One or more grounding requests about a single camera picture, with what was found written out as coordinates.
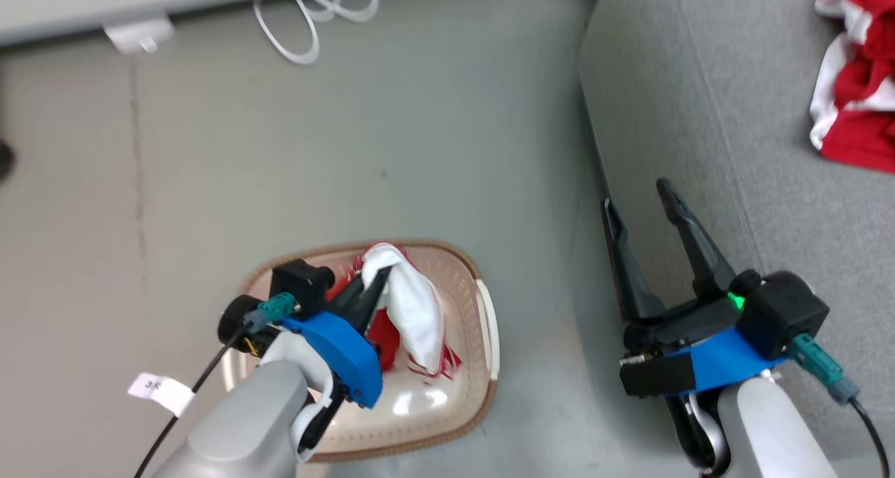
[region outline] black cable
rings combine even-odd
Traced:
[[[886,456],[886,449],[882,446],[882,440],[880,439],[880,434],[877,433],[875,425],[873,425],[873,421],[870,420],[870,415],[867,414],[867,411],[864,410],[863,405],[857,401],[857,398],[851,398],[848,401],[854,411],[857,412],[859,417],[861,417],[861,421],[864,422],[864,426],[867,427],[867,431],[870,433],[870,438],[873,440],[873,446],[876,447],[876,454],[880,456],[880,465],[882,466],[882,478],[889,478],[889,458]]]
[[[199,379],[196,380],[196,385],[192,386],[193,393],[199,392],[199,388],[201,388],[202,384],[205,383],[205,380],[208,379],[208,376],[211,374],[211,372],[214,372],[215,366],[217,366],[217,364],[220,363],[221,358],[224,357],[224,354],[226,354],[227,350],[230,347],[233,347],[233,345],[236,344],[236,342],[240,338],[243,337],[243,333],[245,333],[246,326],[248,326],[248,325],[245,323],[243,323],[242,326],[239,326],[239,328],[236,329],[236,332],[233,334],[233,337],[230,337],[230,339],[227,340],[227,344],[224,345],[223,347],[221,347],[220,351],[217,351],[217,354],[215,354],[215,357],[211,360],[211,363],[208,364],[208,367],[205,369],[205,372],[202,372],[201,376],[199,376]],[[178,420],[179,420],[179,418],[177,417],[177,415],[175,415],[174,417],[171,417],[171,420],[165,426],[165,429],[163,429],[162,433],[159,434],[159,437],[157,437],[156,442],[152,444],[152,447],[150,447],[150,451],[146,454],[146,458],[144,458],[143,462],[140,464],[140,468],[137,469],[137,474],[134,475],[134,478],[140,478],[141,476],[143,476],[143,472],[146,471],[146,467],[148,465],[150,465],[152,456],[156,455],[156,451],[162,445],[162,441],[165,440],[167,433],[171,432],[171,428],[173,427],[174,424],[177,423]]]

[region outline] gray fabric cushion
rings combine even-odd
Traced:
[[[822,159],[808,104],[840,22],[814,0],[601,0],[581,79],[608,191],[654,290],[693,296],[655,180],[672,179],[736,270],[788,268],[832,312],[822,342],[895,445],[895,176]],[[784,386],[831,458],[872,452],[853,411],[791,365]]]

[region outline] red and white cloth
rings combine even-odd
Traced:
[[[371,246],[355,259],[354,273],[336,281],[327,292],[327,300],[355,277],[361,277],[368,287],[384,267],[392,267],[392,271],[367,332],[367,339],[378,346],[383,372],[394,366],[397,351],[403,345],[410,353],[411,372],[431,379],[441,375],[453,379],[463,361],[448,347],[441,297],[404,249],[388,242]]]
[[[895,0],[815,0],[845,21],[811,100],[811,143],[830,160],[895,173]]]

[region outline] laundry basket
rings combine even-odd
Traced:
[[[402,348],[393,369],[383,374],[376,407],[342,404],[313,462],[377,458],[457,439],[482,421],[494,400],[501,350],[492,300],[479,269],[444,242],[387,242],[403,247],[416,268],[435,284],[445,310],[447,343],[463,364],[453,379],[428,379],[407,369],[409,358]],[[355,258],[374,243],[356,242],[272,259],[253,272],[241,291],[268,298],[271,269],[295,259],[330,267],[337,278],[344,277]],[[231,350],[222,363],[229,390],[255,369],[258,359]]]

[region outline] teal cable connector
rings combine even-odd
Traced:
[[[789,345],[787,354],[806,372],[824,384],[838,404],[846,405],[860,394],[861,389],[846,378],[845,369],[836,363],[836,360],[830,357],[811,335],[803,333],[796,337]]]
[[[845,372],[808,333],[796,337],[789,345],[787,354],[806,372],[814,375],[826,388],[839,382]]]
[[[271,322],[279,322],[295,312],[295,297],[289,293],[280,293],[266,302],[258,304],[256,310],[247,313],[243,322],[248,325],[246,333],[254,335]]]

